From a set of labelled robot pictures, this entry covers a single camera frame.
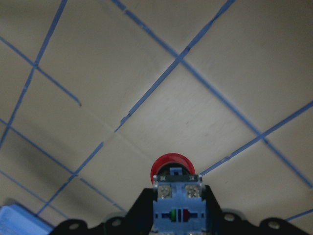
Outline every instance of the red ring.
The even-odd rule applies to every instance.
[[[165,166],[166,164],[169,163],[178,163],[183,165],[191,175],[195,175],[196,171],[194,166],[192,165],[191,161],[186,158],[185,156],[179,154],[179,153],[167,153],[164,154],[163,156],[159,157],[155,163],[153,163],[151,172],[150,172],[150,177],[151,177],[151,182],[153,183],[153,176],[158,174],[158,171]]]

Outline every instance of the blue bin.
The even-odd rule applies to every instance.
[[[47,235],[52,229],[19,205],[3,206],[0,210],[1,235]]]

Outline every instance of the floor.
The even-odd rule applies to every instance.
[[[0,204],[92,227],[177,152],[313,234],[312,41],[311,0],[1,1]]]

